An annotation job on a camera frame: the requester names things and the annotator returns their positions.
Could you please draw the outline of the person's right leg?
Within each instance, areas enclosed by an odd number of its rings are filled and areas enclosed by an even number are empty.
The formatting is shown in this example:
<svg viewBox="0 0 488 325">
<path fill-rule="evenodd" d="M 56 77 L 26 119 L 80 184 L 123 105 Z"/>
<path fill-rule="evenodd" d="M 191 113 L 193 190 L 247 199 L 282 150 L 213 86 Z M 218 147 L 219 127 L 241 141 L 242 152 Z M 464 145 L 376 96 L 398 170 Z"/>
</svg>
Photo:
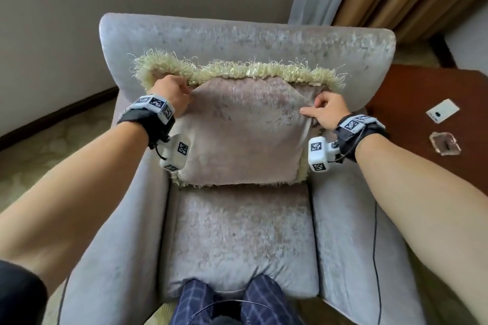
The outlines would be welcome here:
<svg viewBox="0 0 488 325">
<path fill-rule="evenodd" d="M 248 284 L 241 303 L 243 325 L 305 325 L 281 287 L 259 274 Z"/>
</svg>

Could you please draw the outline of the person's left leg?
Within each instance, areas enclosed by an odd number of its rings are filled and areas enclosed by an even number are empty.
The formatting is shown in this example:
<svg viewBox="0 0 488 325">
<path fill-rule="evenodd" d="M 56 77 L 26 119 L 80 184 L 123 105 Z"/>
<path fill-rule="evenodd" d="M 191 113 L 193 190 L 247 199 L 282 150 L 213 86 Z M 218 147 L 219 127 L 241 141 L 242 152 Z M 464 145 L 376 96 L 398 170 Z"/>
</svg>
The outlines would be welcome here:
<svg viewBox="0 0 488 325">
<path fill-rule="evenodd" d="M 169 325 L 229 325 L 233 319 L 216 314 L 222 296 L 206 283 L 191 279 L 181 292 Z"/>
</svg>

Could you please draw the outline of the grey velvet seat cushion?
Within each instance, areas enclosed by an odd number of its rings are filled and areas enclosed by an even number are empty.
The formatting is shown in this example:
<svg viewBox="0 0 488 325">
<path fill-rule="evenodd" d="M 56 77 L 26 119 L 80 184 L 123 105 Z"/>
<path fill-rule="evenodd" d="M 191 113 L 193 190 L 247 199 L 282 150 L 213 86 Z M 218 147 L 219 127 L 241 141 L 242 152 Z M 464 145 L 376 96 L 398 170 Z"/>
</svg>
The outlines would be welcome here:
<svg viewBox="0 0 488 325">
<path fill-rule="evenodd" d="M 162 234 L 159 297 L 199 279 L 238 298 L 265 274 L 292 298 L 319 294 L 312 211 L 305 184 L 171 186 Z"/>
</svg>

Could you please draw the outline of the person's left forearm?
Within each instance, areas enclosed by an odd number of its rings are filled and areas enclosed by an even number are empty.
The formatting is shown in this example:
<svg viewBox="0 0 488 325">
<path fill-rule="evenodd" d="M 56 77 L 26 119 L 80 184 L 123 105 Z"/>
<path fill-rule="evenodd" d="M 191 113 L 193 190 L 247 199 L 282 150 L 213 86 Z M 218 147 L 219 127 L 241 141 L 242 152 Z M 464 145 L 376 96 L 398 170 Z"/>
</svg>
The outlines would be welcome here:
<svg viewBox="0 0 488 325">
<path fill-rule="evenodd" d="M 48 171 L 0 214 L 0 259 L 26 268 L 49 297 L 122 201 L 148 146 L 123 122 Z"/>
</svg>

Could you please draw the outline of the black wristband with markers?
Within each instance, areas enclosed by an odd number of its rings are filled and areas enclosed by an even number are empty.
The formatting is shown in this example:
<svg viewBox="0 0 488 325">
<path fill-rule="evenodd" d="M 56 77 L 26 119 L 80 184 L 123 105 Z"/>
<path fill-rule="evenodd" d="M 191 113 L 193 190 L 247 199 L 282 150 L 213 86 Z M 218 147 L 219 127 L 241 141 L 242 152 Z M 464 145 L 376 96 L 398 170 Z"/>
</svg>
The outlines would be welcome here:
<svg viewBox="0 0 488 325">
<path fill-rule="evenodd" d="M 389 139 L 386 127 L 377 118 L 368 115 L 347 115 L 343 117 L 333 130 L 337 135 L 340 158 L 337 162 L 349 159 L 356 161 L 355 151 L 360 141 L 371 134 L 380 134 Z"/>
<path fill-rule="evenodd" d="M 153 150 L 158 143 L 167 143 L 175 124 L 175 109 L 158 94 L 143 95 L 125 109 L 116 122 L 134 122 L 141 125 L 148 135 L 148 147 Z"/>
</svg>

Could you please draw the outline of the black right wristband with markers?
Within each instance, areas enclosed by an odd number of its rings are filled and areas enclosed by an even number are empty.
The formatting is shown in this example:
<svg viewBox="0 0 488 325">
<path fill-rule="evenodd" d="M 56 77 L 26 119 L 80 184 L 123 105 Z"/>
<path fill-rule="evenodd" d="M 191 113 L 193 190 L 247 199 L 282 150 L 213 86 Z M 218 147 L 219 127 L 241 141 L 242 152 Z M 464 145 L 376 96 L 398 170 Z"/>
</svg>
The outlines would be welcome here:
<svg viewBox="0 0 488 325">
<path fill-rule="evenodd" d="M 371 134 L 380 134 L 389 139 L 386 127 L 377 118 L 368 115 L 347 115 L 343 117 L 333 130 L 337 135 L 340 158 L 337 162 L 349 159 L 356 161 L 355 151 L 360 141 Z"/>
</svg>

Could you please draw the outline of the fringed velvet throw pillow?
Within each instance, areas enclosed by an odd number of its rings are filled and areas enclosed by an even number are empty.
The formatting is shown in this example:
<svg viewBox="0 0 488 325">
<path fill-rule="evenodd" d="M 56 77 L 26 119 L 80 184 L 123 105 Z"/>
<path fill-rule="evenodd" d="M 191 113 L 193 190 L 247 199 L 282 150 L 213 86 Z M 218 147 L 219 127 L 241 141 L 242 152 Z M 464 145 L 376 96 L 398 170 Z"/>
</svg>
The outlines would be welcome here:
<svg viewBox="0 0 488 325">
<path fill-rule="evenodd" d="M 316 121 L 300 114 L 323 91 L 338 92 L 344 75 L 308 62 L 214 60 L 204 66 L 149 50 L 133 61 L 149 91 L 165 74 L 186 79 L 192 100 L 170 135 L 191 141 L 186 164 L 170 171 L 180 186 L 279 185 L 305 181 Z"/>
</svg>

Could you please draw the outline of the person's right hand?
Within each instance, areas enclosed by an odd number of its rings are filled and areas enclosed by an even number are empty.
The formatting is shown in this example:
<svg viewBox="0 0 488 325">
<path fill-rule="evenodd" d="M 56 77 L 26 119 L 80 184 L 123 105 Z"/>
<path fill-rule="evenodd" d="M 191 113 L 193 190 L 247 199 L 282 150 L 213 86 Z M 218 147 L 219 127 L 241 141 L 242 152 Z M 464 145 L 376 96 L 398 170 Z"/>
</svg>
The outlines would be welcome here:
<svg viewBox="0 0 488 325">
<path fill-rule="evenodd" d="M 338 93 L 323 91 L 314 100 L 314 107 L 321 108 L 321 116 L 311 117 L 328 130 L 334 130 L 341 120 L 351 115 L 344 97 Z"/>
</svg>

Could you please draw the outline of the dark wooden baseboard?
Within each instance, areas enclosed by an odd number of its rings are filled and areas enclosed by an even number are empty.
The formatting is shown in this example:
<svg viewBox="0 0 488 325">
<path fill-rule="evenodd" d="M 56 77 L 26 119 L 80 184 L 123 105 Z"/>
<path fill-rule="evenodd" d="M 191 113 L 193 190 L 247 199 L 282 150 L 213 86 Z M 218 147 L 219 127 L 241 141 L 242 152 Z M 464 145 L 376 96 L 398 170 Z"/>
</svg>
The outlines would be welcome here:
<svg viewBox="0 0 488 325">
<path fill-rule="evenodd" d="M 40 131 L 44 131 L 63 120 L 86 112 L 110 100 L 116 99 L 118 94 L 118 87 L 104 90 L 83 100 L 65 106 L 53 113 L 47 114 L 46 116 L 36 119 L 33 122 L 23 125 L 13 131 L 10 131 L 0 136 L 0 151 L 3 151 L 29 137 L 32 137 Z"/>
</svg>

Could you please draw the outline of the black left wristband with markers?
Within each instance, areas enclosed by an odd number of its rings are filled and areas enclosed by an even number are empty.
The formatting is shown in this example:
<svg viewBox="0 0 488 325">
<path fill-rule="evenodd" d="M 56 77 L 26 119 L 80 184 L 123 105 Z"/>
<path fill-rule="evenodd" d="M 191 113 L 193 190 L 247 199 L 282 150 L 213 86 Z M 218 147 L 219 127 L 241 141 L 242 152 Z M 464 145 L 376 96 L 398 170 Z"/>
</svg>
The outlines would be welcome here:
<svg viewBox="0 0 488 325">
<path fill-rule="evenodd" d="M 158 143 L 167 143 L 175 124 L 175 109 L 158 94 L 143 95 L 125 109 L 116 122 L 134 122 L 141 125 L 148 135 L 148 147 L 153 150 Z"/>
</svg>

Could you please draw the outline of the person's right forearm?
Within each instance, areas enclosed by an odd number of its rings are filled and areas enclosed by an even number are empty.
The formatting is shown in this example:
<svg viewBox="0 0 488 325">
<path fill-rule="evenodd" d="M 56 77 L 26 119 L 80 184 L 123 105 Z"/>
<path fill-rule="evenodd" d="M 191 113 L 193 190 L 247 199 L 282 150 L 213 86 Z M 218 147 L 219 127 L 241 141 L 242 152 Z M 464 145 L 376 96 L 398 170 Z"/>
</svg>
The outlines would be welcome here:
<svg viewBox="0 0 488 325">
<path fill-rule="evenodd" d="M 365 137 L 357 163 L 375 199 L 420 261 L 466 305 L 488 302 L 488 196 L 381 135 Z"/>
</svg>

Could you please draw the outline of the brown wooden side table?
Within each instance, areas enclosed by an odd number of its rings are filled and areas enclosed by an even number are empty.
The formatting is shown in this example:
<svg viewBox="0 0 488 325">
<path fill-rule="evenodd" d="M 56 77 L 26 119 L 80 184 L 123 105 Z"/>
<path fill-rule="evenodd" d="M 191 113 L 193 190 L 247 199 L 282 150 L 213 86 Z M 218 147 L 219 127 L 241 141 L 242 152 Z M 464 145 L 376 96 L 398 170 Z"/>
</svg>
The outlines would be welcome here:
<svg viewBox="0 0 488 325">
<path fill-rule="evenodd" d="M 451 99 L 460 110 L 436 124 L 426 111 Z M 488 77 L 479 71 L 394 64 L 366 106 L 387 128 L 390 140 L 470 182 L 488 195 Z M 432 132 L 451 133 L 461 148 L 441 156 Z"/>
</svg>

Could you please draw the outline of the white card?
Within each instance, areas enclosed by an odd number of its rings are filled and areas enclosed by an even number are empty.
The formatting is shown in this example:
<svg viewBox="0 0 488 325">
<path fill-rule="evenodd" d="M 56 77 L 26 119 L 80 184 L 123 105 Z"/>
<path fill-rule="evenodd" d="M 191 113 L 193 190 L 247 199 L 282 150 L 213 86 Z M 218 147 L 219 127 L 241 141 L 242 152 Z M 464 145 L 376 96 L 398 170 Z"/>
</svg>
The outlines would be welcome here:
<svg viewBox="0 0 488 325">
<path fill-rule="evenodd" d="M 436 124 L 440 124 L 459 110 L 459 106 L 457 106 L 451 99 L 446 99 L 426 111 L 426 115 Z"/>
</svg>

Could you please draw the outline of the clear glass ashtray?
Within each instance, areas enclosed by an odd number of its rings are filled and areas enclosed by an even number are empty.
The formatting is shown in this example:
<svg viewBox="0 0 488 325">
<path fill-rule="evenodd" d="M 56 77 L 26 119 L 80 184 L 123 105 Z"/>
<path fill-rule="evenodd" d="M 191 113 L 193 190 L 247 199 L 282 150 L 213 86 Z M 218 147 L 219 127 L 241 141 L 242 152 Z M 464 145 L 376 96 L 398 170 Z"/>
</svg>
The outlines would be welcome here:
<svg viewBox="0 0 488 325">
<path fill-rule="evenodd" d="M 432 132 L 429 135 L 434 150 L 441 156 L 457 156 L 461 148 L 455 137 L 449 132 Z"/>
</svg>

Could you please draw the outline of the person's leg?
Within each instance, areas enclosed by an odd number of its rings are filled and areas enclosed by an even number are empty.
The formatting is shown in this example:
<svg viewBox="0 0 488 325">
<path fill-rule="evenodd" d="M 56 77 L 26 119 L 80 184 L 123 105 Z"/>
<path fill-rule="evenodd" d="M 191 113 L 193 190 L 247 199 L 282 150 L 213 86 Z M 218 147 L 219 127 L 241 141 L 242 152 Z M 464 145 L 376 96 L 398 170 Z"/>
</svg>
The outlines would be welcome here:
<svg viewBox="0 0 488 325">
<path fill-rule="evenodd" d="M 259 274 L 248 284 L 241 303 L 243 325 L 305 325 L 281 287 Z"/>
<path fill-rule="evenodd" d="M 233 319 L 216 314 L 222 296 L 206 283 L 191 279 L 181 292 L 169 325 L 229 325 Z"/>
</svg>

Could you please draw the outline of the person's left hand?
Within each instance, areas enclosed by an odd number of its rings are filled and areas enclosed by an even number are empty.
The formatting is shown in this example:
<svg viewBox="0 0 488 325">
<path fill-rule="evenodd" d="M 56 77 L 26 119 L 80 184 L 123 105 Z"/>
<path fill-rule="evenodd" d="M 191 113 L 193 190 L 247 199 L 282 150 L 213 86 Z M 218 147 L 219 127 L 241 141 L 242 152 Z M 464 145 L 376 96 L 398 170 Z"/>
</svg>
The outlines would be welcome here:
<svg viewBox="0 0 488 325">
<path fill-rule="evenodd" d="M 167 75 L 157 80 L 148 94 L 157 94 L 167 100 L 174 107 L 175 117 L 183 115 L 192 100 L 186 79 L 175 75 Z"/>
</svg>

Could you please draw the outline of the black sleeve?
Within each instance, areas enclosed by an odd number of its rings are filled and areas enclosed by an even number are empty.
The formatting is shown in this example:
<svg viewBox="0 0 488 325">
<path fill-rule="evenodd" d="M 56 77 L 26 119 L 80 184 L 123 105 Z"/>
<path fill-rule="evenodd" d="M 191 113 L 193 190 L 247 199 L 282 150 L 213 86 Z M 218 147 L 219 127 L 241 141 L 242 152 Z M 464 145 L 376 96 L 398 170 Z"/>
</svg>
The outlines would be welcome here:
<svg viewBox="0 0 488 325">
<path fill-rule="evenodd" d="M 41 325 L 48 292 L 34 273 L 0 260 L 0 325 Z"/>
</svg>

